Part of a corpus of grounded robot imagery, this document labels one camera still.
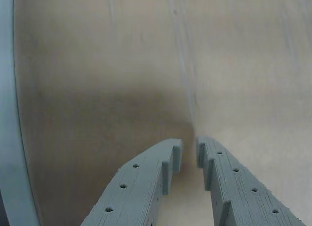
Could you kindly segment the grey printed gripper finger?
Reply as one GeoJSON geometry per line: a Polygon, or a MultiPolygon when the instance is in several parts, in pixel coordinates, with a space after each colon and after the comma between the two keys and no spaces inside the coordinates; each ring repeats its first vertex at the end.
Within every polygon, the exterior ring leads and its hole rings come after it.
{"type": "Polygon", "coordinates": [[[196,139],[197,166],[211,194],[216,226],[302,226],[263,183],[223,145],[210,137],[196,139]]]}
{"type": "Polygon", "coordinates": [[[160,200],[181,168],[183,143],[166,139],[121,166],[84,226],[154,226],[160,200]]]}

